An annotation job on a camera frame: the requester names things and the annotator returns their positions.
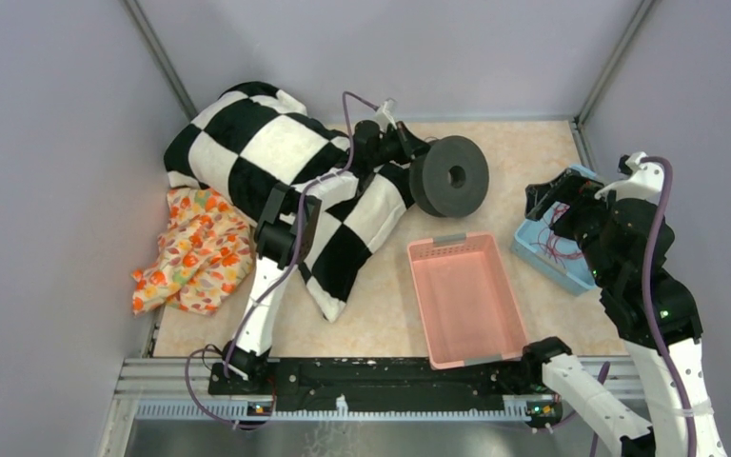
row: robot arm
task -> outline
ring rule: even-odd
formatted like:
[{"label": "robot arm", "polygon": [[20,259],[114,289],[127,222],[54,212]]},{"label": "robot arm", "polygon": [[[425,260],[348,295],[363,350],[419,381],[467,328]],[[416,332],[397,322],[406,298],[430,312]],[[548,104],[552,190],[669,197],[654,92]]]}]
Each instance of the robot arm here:
[{"label": "robot arm", "polygon": [[[371,171],[390,161],[406,164],[429,150],[427,142],[410,133],[403,122],[394,120],[391,113],[394,105],[395,102],[388,99],[377,109],[373,121],[357,124],[353,135],[353,148],[357,150],[354,168]],[[320,213],[354,198],[367,186],[367,180],[358,179],[350,171],[333,172],[328,179],[312,185],[303,209],[288,208],[287,202],[294,200],[287,198],[290,193],[301,192],[308,185],[277,185],[268,196],[254,233],[257,262],[246,317],[237,337],[228,342],[223,351],[224,357],[231,352],[228,367],[254,385],[261,382],[257,378],[267,364],[273,326],[289,280],[285,275],[297,240],[300,238],[298,263],[301,263],[312,248]],[[305,216],[301,237],[296,217],[290,215],[297,210],[302,210]]]},{"label": "robot arm", "polygon": [[620,168],[628,179],[607,186],[572,169],[549,183],[528,186],[525,217],[538,220],[556,202],[569,205],[551,229],[557,236],[575,241],[582,250],[602,289],[604,312],[618,329],[641,376],[653,427],[644,428],[647,423],[643,419],[633,417],[620,402],[602,394],[605,390],[591,376],[574,374],[581,366],[561,341],[561,345],[551,343],[548,350],[537,346],[548,340],[530,345],[524,361],[532,374],[541,371],[543,383],[582,415],[614,455],[687,455],[686,418],[690,415],[695,422],[696,454],[726,455],[701,373],[701,323],[696,303],[688,289],[662,267],[674,241],[674,232],[664,221],[652,262],[651,292],[660,335],[687,390],[690,411],[682,409],[677,386],[646,320],[641,275],[656,206],[644,199],[661,191],[662,169],[644,162],[644,157],[642,152],[624,156]]}]

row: blue plastic basket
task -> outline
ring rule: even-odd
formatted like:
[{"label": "blue plastic basket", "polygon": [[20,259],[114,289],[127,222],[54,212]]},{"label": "blue plastic basket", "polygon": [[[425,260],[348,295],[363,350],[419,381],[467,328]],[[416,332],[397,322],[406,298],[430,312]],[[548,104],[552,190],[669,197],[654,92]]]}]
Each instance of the blue plastic basket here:
[{"label": "blue plastic basket", "polygon": [[[595,172],[581,165],[571,165],[570,167],[589,178],[596,177]],[[595,288],[595,280],[584,259],[560,259],[557,262],[545,253],[542,246],[537,245],[537,243],[544,244],[551,233],[547,225],[556,206],[551,207],[539,221],[526,219],[514,233],[511,251],[573,295],[581,295]],[[576,243],[564,238],[559,239],[556,248],[563,253],[579,251]]]}]

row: white cable connector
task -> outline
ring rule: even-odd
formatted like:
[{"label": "white cable connector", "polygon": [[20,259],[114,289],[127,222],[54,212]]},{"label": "white cable connector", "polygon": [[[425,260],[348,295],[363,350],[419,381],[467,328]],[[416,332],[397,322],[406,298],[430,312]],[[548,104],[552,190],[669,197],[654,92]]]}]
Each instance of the white cable connector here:
[{"label": "white cable connector", "polygon": [[386,131],[388,126],[396,129],[396,120],[393,118],[393,109],[396,108],[396,100],[389,98],[385,100],[374,114],[374,122],[380,126],[381,131]]},{"label": "white cable connector", "polygon": [[626,160],[626,166],[632,170],[632,175],[621,181],[615,181],[599,190],[595,198],[600,200],[611,190],[615,190],[618,200],[624,198],[639,198],[645,200],[662,191],[662,167],[654,163],[643,163],[645,152],[635,152]]}]

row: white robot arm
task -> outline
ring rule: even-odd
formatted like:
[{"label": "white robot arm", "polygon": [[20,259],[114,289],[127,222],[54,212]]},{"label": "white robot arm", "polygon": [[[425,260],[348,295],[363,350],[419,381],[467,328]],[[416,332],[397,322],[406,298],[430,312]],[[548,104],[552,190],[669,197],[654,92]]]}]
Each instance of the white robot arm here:
[{"label": "white robot arm", "polygon": [[[359,180],[352,173],[346,171],[317,184],[307,193],[315,197],[313,199],[314,202],[320,203],[318,208],[313,208],[312,210],[318,212],[324,211],[340,202],[354,198],[358,183]],[[279,214],[278,211],[275,212],[275,218],[282,223],[279,224],[281,230],[287,229],[288,231],[288,228],[295,222],[294,216],[284,216]],[[306,221],[306,223],[308,225],[311,224],[311,220]],[[260,224],[271,223],[260,221]],[[261,230],[267,230],[267,228],[257,228],[257,234],[263,233]],[[255,241],[258,244],[266,242],[261,236]],[[305,237],[304,242],[307,246],[311,247],[312,237]],[[236,341],[237,350],[250,353],[256,357],[270,350],[273,341],[273,325],[275,324],[276,314],[279,311],[279,305],[281,305],[287,282],[289,281],[289,277],[285,275],[290,265],[284,262],[282,254],[285,252],[291,254],[293,246],[292,243],[285,243],[285,245],[287,247],[286,251],[279,250],[278,255],[272,257],[264,255],[262,250],[257,248],[259,258],[256,261],[253,289],[247,301],[245,314],[248,319],[245,325],[241,326],[241,334],[238,335]],[[247,379],[247,373],[235,368],[233,364],[231,368],[241,375],[243,379]]]},{"label": "white robot arm", "polygon": [[[670,168],[660,168],[638,152],[624,156],[620,170],[628,179],[607,186],[570,169],[550,183],[528,186],[526,217],[541,219],[557,201],[569,205],[551,229],[557,236],[576,241],[602,288],[604,311],[618,328],[640,374],[652,423],[586,373],[558,338],[526,347],[524,363],[532,376],[538,378],[541,373],[543,384],[576,409],[613,455],[726,455],[701,371],[696,303],[688,289],[662,268],[674,232],[662,220],[661,209],[645,201],[662,191],[663,175]],[[670,175],[664,180],[670,183]],[[661,220],[654,231],[656,217]],[[646,269],[644,252],[649,248],[652,263]],[[646,275],[651,273],[646,283],[651,289],[648,297],[644,297],[641,281],[644,269]],[[648,322],[646,303],[654,309],[658,337]],[[667,347],[676,375],[661,355],[660,343]],[[682,406],[682,387],[690,407]]]}]

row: pink plastic basket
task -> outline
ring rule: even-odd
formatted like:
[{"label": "pink plastic basket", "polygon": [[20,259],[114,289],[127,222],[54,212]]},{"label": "pink plastic basket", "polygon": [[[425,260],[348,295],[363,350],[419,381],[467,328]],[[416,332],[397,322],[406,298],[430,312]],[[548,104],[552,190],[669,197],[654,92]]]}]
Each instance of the pink plastic basket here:
[{"label": "pink plastic basket", "polygon": [[415,241],[407,254],[432,367],[523,354],[527,333],[491,233]]}]

